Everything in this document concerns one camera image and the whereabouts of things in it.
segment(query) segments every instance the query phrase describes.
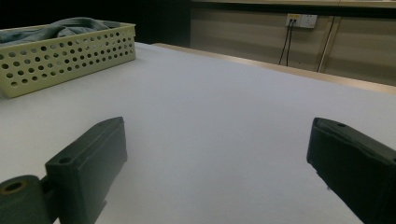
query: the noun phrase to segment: green basket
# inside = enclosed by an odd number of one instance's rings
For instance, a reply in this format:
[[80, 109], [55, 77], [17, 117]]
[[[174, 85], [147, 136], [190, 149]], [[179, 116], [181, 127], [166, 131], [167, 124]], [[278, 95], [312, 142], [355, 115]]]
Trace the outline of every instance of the green basket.
[[134, 24], [122, 22], [104, 31], [2, 47], [0, 89], [16, 97], [129, 62], [136, 58], [134, 36]]

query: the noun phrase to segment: cloth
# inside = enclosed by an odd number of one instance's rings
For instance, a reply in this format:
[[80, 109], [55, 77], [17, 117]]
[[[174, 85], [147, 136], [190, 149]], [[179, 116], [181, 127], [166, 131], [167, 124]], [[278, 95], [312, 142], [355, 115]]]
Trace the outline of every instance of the cloth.
[[120, 27], [119, 22], [97, 21], [92, 18], [76, 17], [56, 21], [44, 28], [18, 29], [0, 32], [0, 47], [18, 45], [68, 35], [80, 35]]

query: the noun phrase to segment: table surface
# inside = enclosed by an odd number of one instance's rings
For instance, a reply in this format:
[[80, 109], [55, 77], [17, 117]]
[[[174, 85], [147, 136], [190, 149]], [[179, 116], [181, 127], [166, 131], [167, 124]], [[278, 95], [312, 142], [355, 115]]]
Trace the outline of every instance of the table surface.
[[97, 223], [361, 223], [305, 160], [312, 120], [396, 148], [396, 96], [136, 43], [136, 60], [0, 99], [0, 181], [123, 116], [129, 160]]

